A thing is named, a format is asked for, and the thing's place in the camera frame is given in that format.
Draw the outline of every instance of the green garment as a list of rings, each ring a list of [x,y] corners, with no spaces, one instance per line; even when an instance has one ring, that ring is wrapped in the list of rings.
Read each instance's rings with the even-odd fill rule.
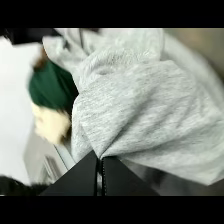
[[[29,93],[36,105],[69,113],[78,96],[72,75],[50,60],[43,68],[34,71]]]

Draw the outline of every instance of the white wall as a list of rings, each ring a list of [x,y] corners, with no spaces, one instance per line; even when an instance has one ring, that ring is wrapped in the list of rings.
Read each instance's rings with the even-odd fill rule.
[[[38,44],[12,46],[0,38],[0,175],[29,183],[23,153],[33,123],[27,91]]]

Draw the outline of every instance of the gray cloth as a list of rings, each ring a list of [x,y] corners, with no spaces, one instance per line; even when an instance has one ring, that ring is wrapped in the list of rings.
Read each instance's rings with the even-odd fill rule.
[[[224,93],[206,61],[157,28],[124,29],[95,42],[75,61],[61,40],[44,39],[80,92],[72,115],[75,162],[94,150],[100,159],[118,156],[207,185],[222,179]]]

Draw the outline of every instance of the pile of clothes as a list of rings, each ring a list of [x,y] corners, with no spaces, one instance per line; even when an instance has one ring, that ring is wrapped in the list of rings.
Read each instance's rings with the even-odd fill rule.
[[[148,167],[223,179],[224,90],[204,58],[161,28],[57,30],[29,85],[40,135],[60,143],[71,117],[76,163],[94,150],[144,166],[143,179]]]

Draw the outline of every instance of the green cloth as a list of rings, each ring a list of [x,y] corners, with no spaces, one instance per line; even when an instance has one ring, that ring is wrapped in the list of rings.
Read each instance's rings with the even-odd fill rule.
[[[71,112],[78,95],[72,75],[50,60],[43,68],[34,71],[29,82],[32,101],[55,110]]]

